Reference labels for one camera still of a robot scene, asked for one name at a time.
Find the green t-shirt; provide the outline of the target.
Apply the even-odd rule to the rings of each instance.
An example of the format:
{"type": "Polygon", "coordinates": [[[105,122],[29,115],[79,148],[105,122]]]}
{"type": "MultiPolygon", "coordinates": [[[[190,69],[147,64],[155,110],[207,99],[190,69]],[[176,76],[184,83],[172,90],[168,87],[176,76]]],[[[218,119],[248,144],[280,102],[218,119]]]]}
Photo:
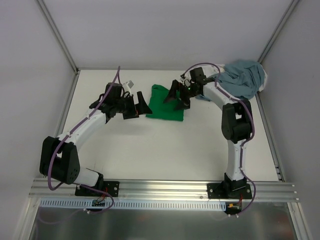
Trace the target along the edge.
{"type": "Polygon", "coordinates": [[[152,114],[147,114],[150,119],[182,122],[184,120],[184,110],[175,110],[177,100],[164,103],[169,90],[162,85],[154,84],[151,88],[151,96],[148,107],[152,114]]]}

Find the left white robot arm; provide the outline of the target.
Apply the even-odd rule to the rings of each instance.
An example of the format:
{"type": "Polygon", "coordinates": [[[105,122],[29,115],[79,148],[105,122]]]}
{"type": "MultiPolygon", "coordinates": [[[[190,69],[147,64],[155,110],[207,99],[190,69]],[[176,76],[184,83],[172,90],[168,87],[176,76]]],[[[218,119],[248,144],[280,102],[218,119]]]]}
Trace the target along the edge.
{"type": "Polygon", "coordinates": [[[141,91],[137,92],[138,103],[134,102],[133,85],[132,81],[108,83],[105,92],[88,107],[79,123],[57,137],[46,137],[42,143],[39,172],[49,181],[84,186],[93,196],[100,195],[104,190],[103,175],[81,167],[78,151],[116,114],[122,114],[125,120],[152,114],[141,91]]]}

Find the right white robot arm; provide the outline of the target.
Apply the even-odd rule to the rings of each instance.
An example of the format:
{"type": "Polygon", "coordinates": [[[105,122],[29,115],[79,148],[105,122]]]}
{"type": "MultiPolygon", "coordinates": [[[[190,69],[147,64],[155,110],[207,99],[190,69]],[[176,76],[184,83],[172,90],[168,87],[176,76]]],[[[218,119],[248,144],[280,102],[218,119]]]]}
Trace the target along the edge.
{"type": "Polygon", "coordinates": [[[217,82],[200,80],[185,85],[178,80],[171,83],[164,103],[178,100],[175,110],[187,110],[190,98],[202,95],[215,103],[222,111],[221,131],[228,145],[228,162],[224,180],[213,189],[222,198],[236,199],[246,191],[249,178],[245,174],[245,153],[247,143],[255,135],[251,104],[248,100],[236,98],[217,82]]]}

